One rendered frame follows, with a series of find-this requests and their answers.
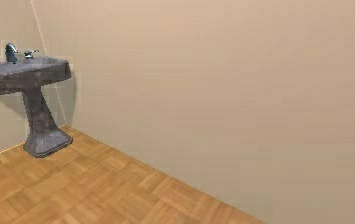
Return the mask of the dark grey pedestal sink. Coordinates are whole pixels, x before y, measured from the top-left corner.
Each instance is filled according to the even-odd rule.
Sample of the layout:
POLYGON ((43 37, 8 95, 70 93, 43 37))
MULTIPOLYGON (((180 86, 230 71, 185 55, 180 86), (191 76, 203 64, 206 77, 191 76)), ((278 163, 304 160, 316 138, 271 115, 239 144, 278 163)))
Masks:
POLYGON ((61 130, 46 103, 42 87, 72 77, 69 62, 53 57, 0 62, 0 95, 20 92, 29 124, 23 149, 42 158, 70 145, 73 138, 61 130))

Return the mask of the chrome sink faucet spout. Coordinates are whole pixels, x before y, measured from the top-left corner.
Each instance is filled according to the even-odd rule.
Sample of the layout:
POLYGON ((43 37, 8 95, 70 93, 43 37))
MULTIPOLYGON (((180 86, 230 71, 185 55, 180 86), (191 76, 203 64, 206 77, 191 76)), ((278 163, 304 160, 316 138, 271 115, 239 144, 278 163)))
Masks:
POLYGON ((18 53, 17 47, 12 43, 7 43, 5 46, 5 57, 7 62, 15 64, 17 62, 16 54, 18 53))

